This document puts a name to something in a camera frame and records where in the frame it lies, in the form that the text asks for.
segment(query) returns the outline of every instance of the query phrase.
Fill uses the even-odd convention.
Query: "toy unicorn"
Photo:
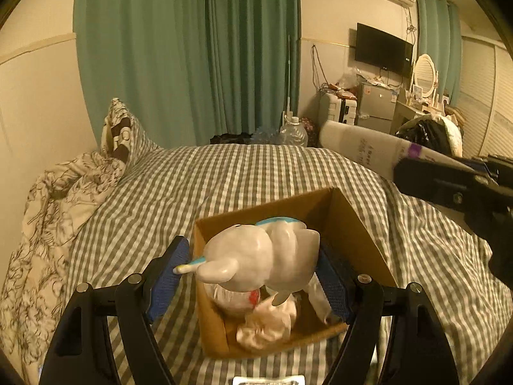
[[[173,271],[196,272],[200,281],[234,292],[266,286],[277,292],[273,305],[280,305],[291,293],[307,287],[314,275],[319,243],[319,233],[294,218],[237,224],[210,239],[204,256]]]

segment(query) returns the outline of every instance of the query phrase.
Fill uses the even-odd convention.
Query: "white tag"
[[[268,378],[247,378],[244,376],[235,376],[232,385],[246,385],[246,384],[259,384],[259,385],[305,385],[305,377],[303,375],[287,376],[280,379]]]

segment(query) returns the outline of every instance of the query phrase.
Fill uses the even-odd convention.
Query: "cardboard box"
[[[254,224],[266,218],[283,216],[304,221],[308,228],[317,230],[321,234],[321,241],[325,240],[330,244],[336,253],[351,263],[357,273],[369,274],[382,285],[396,286],[379,249],[338,188],[325,188],[253,208],[199,219],[194,225],[193,256],[202,256],[205,244],[234,224]],[[290,339],[263,352],[251,353],[235,339],[237,327],[244,319],[225,316],[208,298],[202,282],[196,281],[196,290],[201,344],[208,357],[239,359],[281,352],[333,337],[346,328],[343,323],[334,326],[321,323],[305,294]]]

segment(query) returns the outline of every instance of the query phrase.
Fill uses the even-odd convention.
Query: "television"
[[[355,60],[410,78],[414,46],[394,35],[358,23]]]

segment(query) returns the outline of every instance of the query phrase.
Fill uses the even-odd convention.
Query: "curtain fold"
[[[458,8],[447,0],[417,0],[419,56],[427,53],[439,73],[438,93],[458,102],[461,69],[461,27]]]
[[[163,147],[277,128],[298,99],[299,0],[75,0],[73,29],[97,139],[113,97]]]

